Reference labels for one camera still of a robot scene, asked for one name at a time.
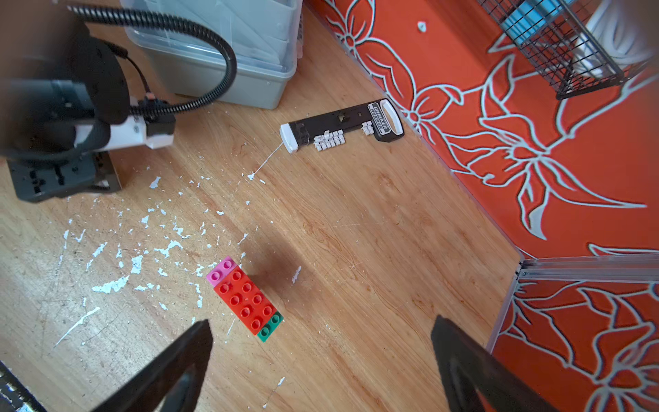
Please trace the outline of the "green lego brick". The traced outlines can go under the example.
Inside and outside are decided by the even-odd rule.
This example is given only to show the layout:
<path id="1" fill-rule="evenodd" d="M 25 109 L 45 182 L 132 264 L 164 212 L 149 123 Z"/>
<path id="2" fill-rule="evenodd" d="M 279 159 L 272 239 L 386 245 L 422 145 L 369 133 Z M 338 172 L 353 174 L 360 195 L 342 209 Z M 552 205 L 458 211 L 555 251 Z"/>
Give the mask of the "green lego brick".
<path id="1" fill-rule="evenodd" d="M 277 327 L 283 321 L 283 316 L 279 312 L 275 312 L 270 320 L 263 326 L 263 328 L 257 333 L 257 337 L 263 342 L 266 343 L 269 337 L 274 333 Z"/>

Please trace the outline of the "pink lego brick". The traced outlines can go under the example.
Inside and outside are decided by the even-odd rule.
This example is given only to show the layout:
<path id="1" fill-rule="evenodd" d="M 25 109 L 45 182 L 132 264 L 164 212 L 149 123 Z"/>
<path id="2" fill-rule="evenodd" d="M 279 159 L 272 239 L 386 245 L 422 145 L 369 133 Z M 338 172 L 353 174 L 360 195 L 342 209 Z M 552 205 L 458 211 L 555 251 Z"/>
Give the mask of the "pink lego brick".
<path id="1" fill-rule="evenodd" d="M 225 257 L 223 261 L 221 261 L 212 269 L 209 274 L 207 274 L 206 279 L 214 288 L 219 283 L 221 283 L 236 267 L 237 264 L 231 257 Z"/>

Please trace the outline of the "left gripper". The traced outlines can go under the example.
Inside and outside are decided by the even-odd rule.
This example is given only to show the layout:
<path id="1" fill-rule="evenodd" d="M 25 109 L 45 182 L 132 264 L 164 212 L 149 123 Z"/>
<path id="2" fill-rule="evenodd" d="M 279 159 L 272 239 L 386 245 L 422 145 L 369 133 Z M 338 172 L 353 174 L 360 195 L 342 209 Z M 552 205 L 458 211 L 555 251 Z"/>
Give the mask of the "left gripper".
<path id="1" fill-rule="evenodd" d="M 8 167 L 16 196 L 29 203 L 79 193 L 109 194 L 122 188 L 108 152 L 84 154 L 43 167 L 8 161 Z"/>

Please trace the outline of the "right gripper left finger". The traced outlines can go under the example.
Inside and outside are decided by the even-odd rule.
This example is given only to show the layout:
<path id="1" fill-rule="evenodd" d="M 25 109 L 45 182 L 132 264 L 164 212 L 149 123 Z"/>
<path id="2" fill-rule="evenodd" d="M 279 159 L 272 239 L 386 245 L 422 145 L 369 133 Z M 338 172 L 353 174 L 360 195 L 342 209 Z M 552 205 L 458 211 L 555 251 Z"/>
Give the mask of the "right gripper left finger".
<path id="1" fill-rule="evenodd" d="M 208 370 L 213 334 L 197 321 L 97 411 L 194 411 Z"/>

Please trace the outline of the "red lego brick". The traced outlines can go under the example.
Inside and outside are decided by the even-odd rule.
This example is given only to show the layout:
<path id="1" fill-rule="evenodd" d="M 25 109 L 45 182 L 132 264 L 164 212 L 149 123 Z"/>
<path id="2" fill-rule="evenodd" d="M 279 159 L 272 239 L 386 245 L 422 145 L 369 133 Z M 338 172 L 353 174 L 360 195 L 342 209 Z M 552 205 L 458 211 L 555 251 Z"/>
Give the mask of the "red lego brick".
<path id="1" fill-rule="evenodd" d="M 214 287 L 214 291 L 254 336 L 257 336 L 272 315 L 278 312 L 240 268 L 235 268 L 227 275 Z"/>

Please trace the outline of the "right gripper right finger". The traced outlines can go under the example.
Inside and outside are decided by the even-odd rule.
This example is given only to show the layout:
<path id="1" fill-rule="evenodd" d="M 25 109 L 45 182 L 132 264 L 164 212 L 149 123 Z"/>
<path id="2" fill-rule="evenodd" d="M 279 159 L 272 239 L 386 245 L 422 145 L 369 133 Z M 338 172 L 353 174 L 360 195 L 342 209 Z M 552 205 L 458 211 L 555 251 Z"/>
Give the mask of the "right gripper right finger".
<path id="1" fill-rule="evenodd" d="M 450 319 L 435 319 L 431 340 L 451 411 L 556 410 Z"/>

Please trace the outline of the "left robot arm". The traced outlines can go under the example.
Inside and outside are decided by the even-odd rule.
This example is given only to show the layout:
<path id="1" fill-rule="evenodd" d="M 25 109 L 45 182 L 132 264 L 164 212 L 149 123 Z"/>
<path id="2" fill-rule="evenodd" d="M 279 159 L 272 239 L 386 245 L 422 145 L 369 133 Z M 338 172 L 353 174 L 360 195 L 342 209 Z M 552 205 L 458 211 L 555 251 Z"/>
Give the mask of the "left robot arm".
<path id="1" fill-rule="evenodd" d="M 96 4 L 53 6 L 57 31 L 4 49 L 1 156 L 17 197 L 37 204 L 78 193 L 121 188 L 110 158 L 116 149 L 173 143 L 176 117 L 218 100 L 238 74 L 233 48 L 218 33 L 175 15 Z M 212 46 L 226 63 L 219 83 L 201 97 L 171 104 L 151 90 L 135 101 L 121 62 L 128 51 L 89 32 L 92 23 L 184 34 Z"/>

